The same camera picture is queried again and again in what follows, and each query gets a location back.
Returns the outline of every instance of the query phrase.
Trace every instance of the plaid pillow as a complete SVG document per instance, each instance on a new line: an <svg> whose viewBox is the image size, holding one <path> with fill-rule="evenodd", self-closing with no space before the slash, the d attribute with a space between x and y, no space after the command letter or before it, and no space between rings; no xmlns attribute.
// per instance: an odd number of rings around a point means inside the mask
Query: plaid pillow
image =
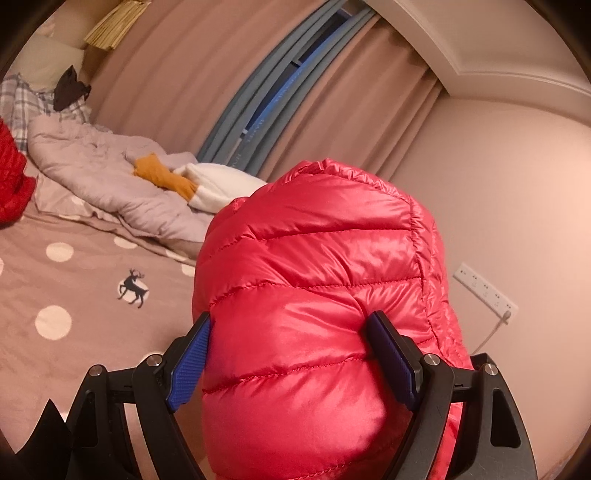
<svg viewBox="0 0 591 480"><path fill-rule="evenodd" d="M60 113L53 109L53 99L53 90L34 91L19 74L4 77L0 87L0 115L8 125L18 150L25 155L28 154L28 125L36 116L53 113L61 120L77 120L83 124L90 122L90 107L86 106L84 97Z"/></svg>
<svg viewBox="0 0 591 480"><path fill-rule="evenodd" d="M17 92L18 75L6 75L0 83L0 117L5 124L10 123L12 118L12 107L14 106L14 97Z"/></svg>

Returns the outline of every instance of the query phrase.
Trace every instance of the pink curtain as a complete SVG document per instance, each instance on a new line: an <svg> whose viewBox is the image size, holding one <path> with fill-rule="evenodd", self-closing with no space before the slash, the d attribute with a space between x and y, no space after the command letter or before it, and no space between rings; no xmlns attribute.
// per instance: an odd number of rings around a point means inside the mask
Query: pink curtain
<svg viewBox="0 0 591 480"><path fill-rule="evenodd" d="M257 65L323 0L154 0L92 82L93 122L196 152Z"/></svg>
<svg viewBox="0 0 591 480"><path fill-rule="evenodd" d="M330 157L389 180L441 89L376 15L314 85L258 176L273 181L301 160Z"/></svg>

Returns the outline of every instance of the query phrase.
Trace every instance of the lavender comforter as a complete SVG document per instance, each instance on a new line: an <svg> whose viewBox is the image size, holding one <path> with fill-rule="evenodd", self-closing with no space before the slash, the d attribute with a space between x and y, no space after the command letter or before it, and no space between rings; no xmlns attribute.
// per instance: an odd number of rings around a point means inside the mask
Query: lavender comforter
<svg viewBox="0 0 591 480"><path fill-rule="evenodd" d="M192 210L177 193L133 175L132 162L138 157L156 153L171 161L176 158L153 140L115 135L52 115L31 121L28 142L41 172L90 205L115 215L132 231L159 240L198 246L203 242L212 215Z"/></svg>

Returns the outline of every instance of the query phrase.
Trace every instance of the orange cloth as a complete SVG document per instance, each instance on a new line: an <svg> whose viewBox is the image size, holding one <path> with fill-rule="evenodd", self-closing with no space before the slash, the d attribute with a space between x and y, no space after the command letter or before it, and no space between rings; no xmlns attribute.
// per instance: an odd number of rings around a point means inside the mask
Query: orange cloth
<svg viewBox="0 0 591 480"><path fill-rule="evenodd" d="M181 175L170 172L154 153L135 161L134 175L162 189L177 192L187 201L192 199L197 191L197 185Z"/></svg>

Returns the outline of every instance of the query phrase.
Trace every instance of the deer print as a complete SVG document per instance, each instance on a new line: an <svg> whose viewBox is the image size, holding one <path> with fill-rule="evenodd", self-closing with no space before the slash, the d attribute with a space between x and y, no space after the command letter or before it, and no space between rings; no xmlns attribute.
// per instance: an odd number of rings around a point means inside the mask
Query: deer print
<svg viewBox="0 0 591 480"><path fill-rule="evenodd" d="M139 285L135 284L135 281L138 278L144 278L145 275L142 275L141 272L136 272L135 270L131 269L129 271L129 277L127 277L124 281L122 285L119 285L119 293L121 293L121 296L119 297L119 300L121 300L123 298L123 295L125 295L127 293L127 291L131 291L133 293L135 293L135 298L133 299L133 301L130 301L129 304L134 304L137 300L139 300L139 309L144 305L144 295L146 294L146 292L148 291L147 289L143 289L142 287L140 287Z"/></svg>

